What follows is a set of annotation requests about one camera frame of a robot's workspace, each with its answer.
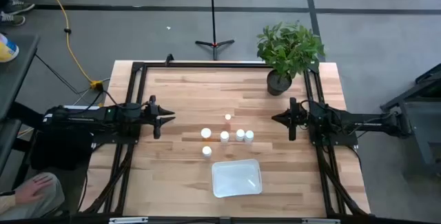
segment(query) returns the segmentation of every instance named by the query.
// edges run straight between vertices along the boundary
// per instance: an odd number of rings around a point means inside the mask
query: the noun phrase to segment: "gray floor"
[[[28,0],[54,3],[54,0]],[[209,6],[209,0],[62,0],[72,4],[130,6]],[[315,0],[317,8],[441,9],[439,0]],[[307,7],[306,0],[216,0],[218,6]],[[209,12],[98,12],[69,11],[72,48],[94,79],[110,76],[117,59],[210,60],[211,52],[194,41],[211,41]],[[76,88],[86,80],[65,48],[64,19],[60,11],[35,10],[19,28],[9,33],[39,33],[39,54]],[[218,40],[236,43],[220,53],[222,60],[258,60],[256,35],[265,25],[300,20],[310,26],[309,14],[219,12]],[[439,15],[339,15],[319,14],[320,33],[327,61],[338,63],[348,110],[378,113],[379,105],[412,86],[419,74],[441,60]],[[78,98],[35,60],[19,101],[44,111]],[[383,217],[440,222],[441,182],[438,179],[405,179],[406,146],[383,134],[360,139],[360,156],[367,196],[374,214]],[[14,167],[17,156],[11,156]],[[0,184],[7,185],[5,174]]]

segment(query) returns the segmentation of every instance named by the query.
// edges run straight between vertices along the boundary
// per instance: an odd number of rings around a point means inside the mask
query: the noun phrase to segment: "translucent tray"
[[[213,193],[218,198],[262,193],[262,176],[256,159],[217,162],[212,166]]]

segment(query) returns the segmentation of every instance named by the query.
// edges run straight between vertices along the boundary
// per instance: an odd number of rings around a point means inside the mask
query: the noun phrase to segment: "shoe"
[[[21,15],[6,14],[5,12],[0,12],[0,25],[7,26],[20,26],[23,25],[26,18]]]
[[[29,11],[35,7],[33,3],[25,3],[20,0],[9,0],[8,4],[3,7],[3,11],[6,14],[19,14],[22,12]]]

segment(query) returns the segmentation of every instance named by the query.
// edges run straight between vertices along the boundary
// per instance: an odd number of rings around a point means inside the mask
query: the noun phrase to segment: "butcher block tabletop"
[[[133,61],[115,61],[108,92],[124,103]],[[280,96],[267,93],[265,68],[148,68],[143,102],[156,95],[156,103],[175,112],[161,128],[160,139],[144,125],[134,149],[127,187],[126,216],[234,216],[325,217],[315,148],[307,131],[297,128],[297,139],[288,140],[288,129],[271,116],[289,107],[289,98],[307,98],[305,80],[297,75]],[[345,109],[345,98],[335,63],[320,64],[325,102]],[[106,105],[112,105],[106,98]],[[206,141],[201,130],[209,128]],[[235,141],[238,129],[254,131],[251,144]],[[220,142],[228,131],[230,140]],[[206,159],[202,147],[210,146]],[[115,145],[104,145],[91,158],[87,208],[109,180]],[[357,204],[369,212],[360,164],[347,147],[336,147],[340,180]],[[219,161],[256,159],[263,191],[258,195],[216,198],[212,165]],[[114,205],[118,190],[115,191]],[[331,189],[337,210],[334,190]]]

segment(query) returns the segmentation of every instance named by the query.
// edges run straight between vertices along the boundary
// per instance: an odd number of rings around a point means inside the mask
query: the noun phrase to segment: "yellow plug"
[[[90,88],[92,90],[98,90],[99,92],[104,91],[103,82],[102,81],[92,81],[90,83]]]

